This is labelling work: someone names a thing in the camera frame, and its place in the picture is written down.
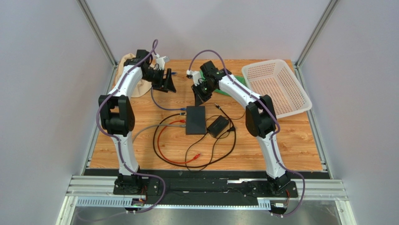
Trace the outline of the black network switch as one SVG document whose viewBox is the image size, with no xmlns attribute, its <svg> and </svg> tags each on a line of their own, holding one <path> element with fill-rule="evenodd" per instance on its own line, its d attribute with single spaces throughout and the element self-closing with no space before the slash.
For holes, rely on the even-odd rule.
<svg viewBox="0 0 399 225">
<path fill-rule="evenodd" d="M 205 135 L 206 108 L 204 106 L 186 107 L 186 135 Z"/>
</svg>

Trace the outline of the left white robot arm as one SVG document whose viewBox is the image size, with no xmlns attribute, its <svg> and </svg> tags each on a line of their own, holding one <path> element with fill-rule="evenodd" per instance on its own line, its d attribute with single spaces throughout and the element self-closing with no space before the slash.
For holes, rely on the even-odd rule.
<svg viewBox="0 0 399 225">
<path fill-rule="evenodd" d="M 152 87 L 162 92 L 176 92 L 172 81 L 171 69 L 165 68 L 169 61 L 167 56 L 152 56 L 151 52 L 138 50 L 135 57 L 123 64 L 123 72 L 116 86 L 107 95 L 98 99 L 97 116 L 101 132 L 111 137 L 118 156 L 119 174 L 115 181 L 117 189 L 131 189 L 137 193 L 141 190 L 142 175 L 133 150 L 132 131 L 135 126 L 135 115 L 130 97 L 139 81 L 145 80 Z"/>
</svg>

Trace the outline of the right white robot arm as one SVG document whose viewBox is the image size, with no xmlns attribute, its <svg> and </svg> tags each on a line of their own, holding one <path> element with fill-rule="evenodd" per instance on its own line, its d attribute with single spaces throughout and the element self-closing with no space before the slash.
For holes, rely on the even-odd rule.
<svg viewBox="0 0 399 225">
<path fill-rule="evenodd" d="M 186 75 L 193 80 L 191 89 L 195 105 L 208 101 L 212 93 L 219 89 L 234 98 L 245 109 L 245 126 L 261 147 L 266 162 L 268 189 L 277 194 L 283 192 L 290 182 L 287 168 L 283 165 L 278 150 L 275 131 L 277 119 L 272 99 L 261 96 L 243 86 L 226 69 L 218 69 L 212 61 L 200 66 L 200 71 L 188 69 Z"/>
</svg>

